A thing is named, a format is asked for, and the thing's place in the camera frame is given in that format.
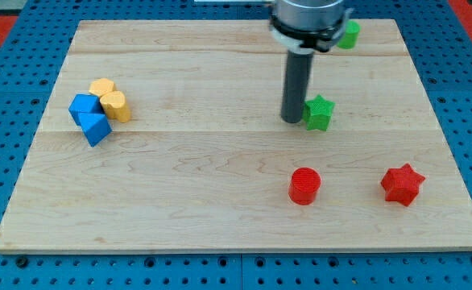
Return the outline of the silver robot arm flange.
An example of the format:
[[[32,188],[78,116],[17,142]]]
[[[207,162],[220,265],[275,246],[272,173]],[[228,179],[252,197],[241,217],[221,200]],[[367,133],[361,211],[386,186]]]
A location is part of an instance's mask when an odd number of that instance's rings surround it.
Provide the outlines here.
[[[292,53],[328,52],[345,34],[353,12],[343,0],[276,0],[269,29]]]

